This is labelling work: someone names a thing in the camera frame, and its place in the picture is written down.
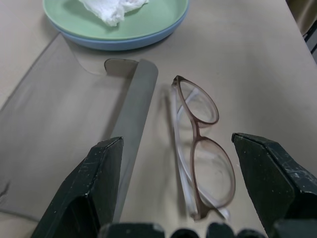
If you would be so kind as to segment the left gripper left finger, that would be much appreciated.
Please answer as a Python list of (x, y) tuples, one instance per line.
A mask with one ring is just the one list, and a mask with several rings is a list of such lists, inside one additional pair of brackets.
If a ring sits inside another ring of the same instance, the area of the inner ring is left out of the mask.
[(113, 221), (122, 151), (122, 137), (93, 146), (62, 182), (32, 237), (96, 238)]

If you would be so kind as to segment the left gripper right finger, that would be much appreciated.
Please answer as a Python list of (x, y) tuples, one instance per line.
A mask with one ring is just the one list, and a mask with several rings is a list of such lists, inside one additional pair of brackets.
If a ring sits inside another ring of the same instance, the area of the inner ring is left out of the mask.
[(234, 133), (231, 138), (249, 197), (270, 238), (317, 236), (317, 179), (277, 142)]

